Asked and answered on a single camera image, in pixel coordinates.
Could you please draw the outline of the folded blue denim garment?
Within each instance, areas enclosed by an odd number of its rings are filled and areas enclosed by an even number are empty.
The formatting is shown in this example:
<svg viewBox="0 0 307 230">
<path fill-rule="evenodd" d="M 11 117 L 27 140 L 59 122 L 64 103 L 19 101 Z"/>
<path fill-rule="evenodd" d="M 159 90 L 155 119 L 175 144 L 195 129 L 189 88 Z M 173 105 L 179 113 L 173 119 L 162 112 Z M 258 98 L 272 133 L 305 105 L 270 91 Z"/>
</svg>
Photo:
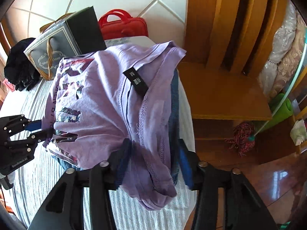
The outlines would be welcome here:
<svg viewBox="0 0 307 230">
<path fill-rule="evenodd" d="M 174 185 L 177 184 L 178 173 L 180 170 L 176 151 L 178 148 L 178 140 L 180 138 L 180 123 L 179 123 L 179 76 L 178 71 L 174 71 L 174 76 L 171 82 L 171 115 L 169 117 L 169 143 L 171 154 L 171 176 Z"/>
</svg>

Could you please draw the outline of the teal mop pole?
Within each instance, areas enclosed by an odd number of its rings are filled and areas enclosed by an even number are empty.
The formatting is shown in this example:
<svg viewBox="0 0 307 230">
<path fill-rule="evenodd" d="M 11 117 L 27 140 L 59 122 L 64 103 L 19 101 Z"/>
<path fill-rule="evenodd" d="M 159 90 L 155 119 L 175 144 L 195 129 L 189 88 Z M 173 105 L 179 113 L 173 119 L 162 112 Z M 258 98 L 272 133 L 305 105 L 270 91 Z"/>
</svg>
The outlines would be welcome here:
<svg viewBox="0 0 307 230">
<path fill-rule="evenodd" d="M 303 51 L 298 67 L 295 71 L 295 74 L 288 86 L 288 89 L 284 94 L 279 94 L 273 99 L 273 118 L 269 121 L 266 121 L 256 133 L 248 136 L 247 140 L 249 142 L 254 142 L 255 137 L 258 133 L 261 133 L 267 129 L 276 126 L 280 122 L 283 122 L 285 119 L 288 119 L 294 114 L 291 102 L 288 98 L 290 92 L 295 88 L 295 85 L 298 84 L 299 78 L 303 77 L 303 72 L 306 70 L 306 29 L 304 32 L 304 44 Z"/>
</svg>

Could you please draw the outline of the wooden bedside table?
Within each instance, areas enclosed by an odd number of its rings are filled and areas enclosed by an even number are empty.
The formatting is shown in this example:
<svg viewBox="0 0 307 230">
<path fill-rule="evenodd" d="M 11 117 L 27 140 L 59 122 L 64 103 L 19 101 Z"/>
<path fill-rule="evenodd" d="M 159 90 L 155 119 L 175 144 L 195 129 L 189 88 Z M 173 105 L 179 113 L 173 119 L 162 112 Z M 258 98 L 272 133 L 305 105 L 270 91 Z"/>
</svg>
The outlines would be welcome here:
<svg viewBox="0 0 307 230">
<path fill-rule="evenodd" d="M 266 98 L 256 80 L 202 64 L 181 62 L 178 74 L 191 106 L 196 152 L 216 166 L 253 163 L 255 153 L 240 157 L 226 142 L 244 121 L 271 119 Z"/>
</svg>

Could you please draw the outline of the purple t-shirt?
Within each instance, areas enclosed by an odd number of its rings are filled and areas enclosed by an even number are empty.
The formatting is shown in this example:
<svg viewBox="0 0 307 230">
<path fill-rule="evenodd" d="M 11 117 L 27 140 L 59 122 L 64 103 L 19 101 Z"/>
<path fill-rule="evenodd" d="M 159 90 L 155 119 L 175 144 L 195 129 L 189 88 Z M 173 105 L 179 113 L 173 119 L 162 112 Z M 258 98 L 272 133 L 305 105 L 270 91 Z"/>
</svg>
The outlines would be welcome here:
<svg viewBox="0 0 307 230">
<path fill-rule="evenodd" d="M 177 194 L 171 176 L 171 82 L 185 56 L 174 42 L 133 44 L 59 62 L 42 128 L 53 128 L 54 155 L 90 169 L 122 145 L 132 154 L 122 189 L 147 210 L 160 210 Z"/>
</svg>

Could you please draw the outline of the red zippered storage bag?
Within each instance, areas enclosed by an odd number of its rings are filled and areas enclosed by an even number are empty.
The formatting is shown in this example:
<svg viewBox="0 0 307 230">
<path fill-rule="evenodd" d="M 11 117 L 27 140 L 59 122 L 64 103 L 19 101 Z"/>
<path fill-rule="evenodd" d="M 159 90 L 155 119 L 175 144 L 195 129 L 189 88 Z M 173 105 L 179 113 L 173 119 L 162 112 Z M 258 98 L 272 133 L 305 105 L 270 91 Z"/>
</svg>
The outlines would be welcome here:
<svg viewBox="0 0 307 230">
<path fill-rule="evenodd" d="M 141 17 L 132 17 L 127 11 L 113 9 L 100 17 L 98 25 L 104 40 L 123 37 L 146 36 L 146 21 Z"/>
</svg>

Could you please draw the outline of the green rolled mat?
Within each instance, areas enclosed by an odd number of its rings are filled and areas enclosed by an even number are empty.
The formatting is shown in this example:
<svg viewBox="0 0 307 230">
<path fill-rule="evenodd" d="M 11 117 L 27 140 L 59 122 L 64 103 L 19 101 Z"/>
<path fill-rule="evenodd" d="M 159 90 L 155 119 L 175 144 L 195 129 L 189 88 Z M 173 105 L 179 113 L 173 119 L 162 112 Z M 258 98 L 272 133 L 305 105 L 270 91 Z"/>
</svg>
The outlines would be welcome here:
<svg viewBox="0 0 307 230">
<path fill-rule="evenodd" d="M 272 99 L 269 103 L 269 107 L 271 112 L 273 113 L 280 101 L 284 98 L 285 94 L 278 94 L 274 99 Z M 283 104 L 279 107 L 278 111 L 274 114 L 273 118 L 264 126 L 264 128 L 260 131 L 265 131 L 267 129 L 272 128 L 273 126 L 283 122 L 285 119 L 291 117 L 293 115 L 293 108 L 291 101 L 288 97 L 284 100 Z"/>
</svg>

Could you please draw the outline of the white striped bed sheet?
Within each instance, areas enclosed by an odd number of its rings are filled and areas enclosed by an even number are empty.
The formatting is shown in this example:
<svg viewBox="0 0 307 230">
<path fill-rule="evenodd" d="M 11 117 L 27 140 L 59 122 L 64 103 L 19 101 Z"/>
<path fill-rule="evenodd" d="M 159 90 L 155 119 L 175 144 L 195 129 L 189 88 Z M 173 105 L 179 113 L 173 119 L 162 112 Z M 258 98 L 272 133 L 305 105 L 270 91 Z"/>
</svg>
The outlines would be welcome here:
<svg viewBox="0 0 307 230">
<path fill-rule="evenodd" d="M 179 78 L 180 138 L 189 150 L 195 150 L 191 109 Z M 29 94 L 13 92 L 1 110 L 2 116 L 24 113 L 26 117 L 43 119 L 47 97 L 53 81 L 38 85 Z M 54 155 L 39 143 L 34 160 L 16 170 L 14 187 L 5 192 L 19 220 L 29 226 L 47 194 L 69 167 L 81 169 L 66 159 Z M 176 196 L 160 210 L 147 210 L 120 186 L 110 192 L 110 200 L 118 229 L 183 229 L 196 204 L 197 193 L 185 185 L 179 170 Z"/>
</svg>

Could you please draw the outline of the red mop head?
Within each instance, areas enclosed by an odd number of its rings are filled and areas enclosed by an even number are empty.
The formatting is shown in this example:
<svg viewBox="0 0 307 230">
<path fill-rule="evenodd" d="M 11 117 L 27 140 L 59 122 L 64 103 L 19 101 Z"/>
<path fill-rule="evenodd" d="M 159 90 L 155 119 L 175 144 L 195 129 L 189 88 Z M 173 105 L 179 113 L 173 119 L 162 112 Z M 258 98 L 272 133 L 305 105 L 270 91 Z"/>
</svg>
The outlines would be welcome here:
<svg viewBox="0 0 307 230">
<path fill-rule="evenodd" d="M 233 130 L 233 137 L 226 140 L 240 156 L 245 156 L 255 146 L 254 125 L 252 122 L 242 122 Z"/>
</svg>

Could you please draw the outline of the dark navy clothes pile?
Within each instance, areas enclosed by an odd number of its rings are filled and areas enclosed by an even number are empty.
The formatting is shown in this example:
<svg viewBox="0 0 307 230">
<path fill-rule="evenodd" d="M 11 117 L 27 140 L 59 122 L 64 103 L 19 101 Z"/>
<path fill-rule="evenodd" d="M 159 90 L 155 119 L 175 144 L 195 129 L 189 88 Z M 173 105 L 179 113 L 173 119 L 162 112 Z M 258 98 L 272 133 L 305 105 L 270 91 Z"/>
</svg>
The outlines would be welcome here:
<svg viewBox="0 0 307 230">
<path fill-rule="evenodd" d="M 4 67 L 4 76 L 15 86 L 15 90 L 30 91 L 40 81 L 40 74 L 24 54 L 24 50 L 35 40 L 27 38 L 13 46 Z"/>
</svg>

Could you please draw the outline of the rolled floral quilts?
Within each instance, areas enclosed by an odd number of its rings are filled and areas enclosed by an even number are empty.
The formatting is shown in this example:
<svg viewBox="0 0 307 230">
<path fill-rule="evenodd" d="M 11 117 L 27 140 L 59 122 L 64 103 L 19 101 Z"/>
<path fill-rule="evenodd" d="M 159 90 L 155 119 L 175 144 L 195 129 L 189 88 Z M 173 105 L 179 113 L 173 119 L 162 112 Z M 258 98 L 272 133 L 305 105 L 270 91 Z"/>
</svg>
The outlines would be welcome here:
<svg viewBox="0 0 307 230">
<path fill-rule="evenodd" d="M 293 78 L 302 57 L 305 30 L 304 20 L 288 1 L 283 23 L 273 38 L 272 51 L 257 78 L 267 101 L 275 98 Z"/>
</svg>

